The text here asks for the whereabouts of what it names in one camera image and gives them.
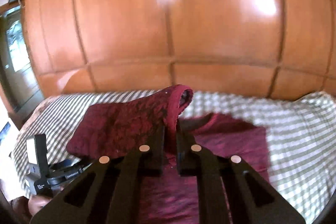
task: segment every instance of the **human hand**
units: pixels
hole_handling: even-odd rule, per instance
[[[34,216],[38,211],[40,211],[43,206],[47,205],[52,198],[44,195],[31,195],[28,201],[28,210],[31,216]]]

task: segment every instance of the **wooden panel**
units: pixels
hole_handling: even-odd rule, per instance
[[[321,89],[322,76],[281,69],[275,81],[272,99],[296,100]]]
[[[176,64],[177,84],[194,90],[265,97],[274,69],[246,65]]]
[[[332,0],[333,11],[332,15],[334,17],[334,28],[333,28],[333,50],[331,53],[329,75],[336,77],[336,0]]]
[[[323,90],[336,96],[336,80],[327,78]]]
[[[86,69],[41,75],[37,77],[37,80],[45,98],[76,92],[95,92]]]
[[[36,73],[53,71],[45,45],[40,17],[40,0],[25,0],[25,42]]]
[[[283,63],[325,73],[331,44],[330,0],[286,0]]]
[[[157,0],[75,0],[89,62],[168,54]]]
[[[45,41],[55,71],[84,65],[72,0],[41,0]]]
[[[163,89],[172,84],[166,64],[93,65],[91,70],[100,92]]]
[[[281,0],[174,0],[171,21],[180,56],[273,62],[281,38]]]

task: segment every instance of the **wall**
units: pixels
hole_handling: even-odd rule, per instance
[[[44,95],[187,84],[245,96],[336,94],[336,0],[26,0]]]

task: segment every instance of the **mattress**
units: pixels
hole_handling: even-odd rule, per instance
[[[26,139],[45,133],[48,162],[73,159],[65,146],[90,105],[128,102],[155,90],[61,95],[50,98],[20,131],[13,158],[21,186],[28,173]],[[301,213],[307,224],[319,215],[336,189],[336,113],[333,98],[324,92],[295,102],[245,98],[233,94],[195,92],[181,117],[210,112],[231,114],[267,129],[270,183]]]

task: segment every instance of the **maroon fabric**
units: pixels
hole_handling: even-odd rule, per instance
[[[167,126],[167,152],[175,152],[177,117],[193,97],[191,88],[174,85],[127,103],[95,104],[88,108],[67,151],[78,157],[121,157],[146,142],[160,123]]]
[[[176,85],[129,103],[93,105],[67,145],[68,152],[77,156],[120,157],[144,144],[164,121],[168,128],[165,144],[169,144],[166,147],[169,161],[161,177],[142,180],[139,223],[199,223],[196,178],[179,177],[172,156],[177,117],[191,98],[190,88]],[[209,114],[189,121],[198,128],[189,126],[184,130],[193,134],[197,143],[222,157],[240,155],[268,180],[265,128],[224,114]]]

